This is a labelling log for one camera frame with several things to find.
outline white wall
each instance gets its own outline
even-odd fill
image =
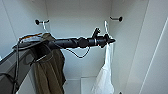
[[[160,61],[161,65],[157,62],[161,60],[161,55],[167,56],[160,53],[163,50],[161,47],[165,46],[163,48],[167,49],[166,45],[158,44],[168,16],[167,3],[167,0],[113,1],[111,15],[124,17],[121,23],[111,21],[110,28],[111,34],[117,40],[112,63],[115,94],[119,94],[120,91],[123,94],[167,92],[166,84],[161,86],[161,83],[166,83],[167,76],[162,74],[166,73],[165,70],[156,72],[160,66],[167,66],[162,61]],[[154,55],[157,45],[160,48]]]
[[[122,22],[110,21],[110,34],[116,39],[112,62],[112,83],[115,94],[123,94],[133,63],[148,0],[113,0],[111,17],[123,17]]]
[[[12,47],[19,37],[45,32],[42,25],[35,24],[36,19],[48,20],[45,0],[0,0],[0,56],[2,58],[12,52]],[[32,86],[29,78],[32,79],[32,76],[28,75],[28,80],[23,86],[25,88],[22,88],[25,90],[22,91],[27,90],[26,86]]]
[[[139,94],[167,94],[168,19],[160,36]]]
[[[51,34],[55,38],[91,37],[95,28],[99,27],[105,34],[104,21],[109,21],[111,0],[47,0]],[[62,50],[65,56],[64,73],[71,84],[72,80],[80,82],[81,77],[97,76],[104,63],[105,49],[92,47],[85,58],[79,59],[72,53]],[[82,56],[87,49],[73,49]],[[78,94],[76,90],[67,94]]]
[[[149,69],[149,65],[151,64],[156,46],[168,16],[167,3],[167,0],[149,0],[131,72],[129,75],[127,88],[125,90],[126,94],[138,94],[142,88],[144,79]]]

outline wall hook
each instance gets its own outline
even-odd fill
[[[120,18],[112,18],[112,17],[110,17],[110,19],[112,19],[112,20],[118,20],[119,22],[121,22],[123,20],[123,17],[122,16]]]
[[[40,23],[43,23],[43,21],[35,20],[35,23],[36,23],[37,25],[39,25]]]

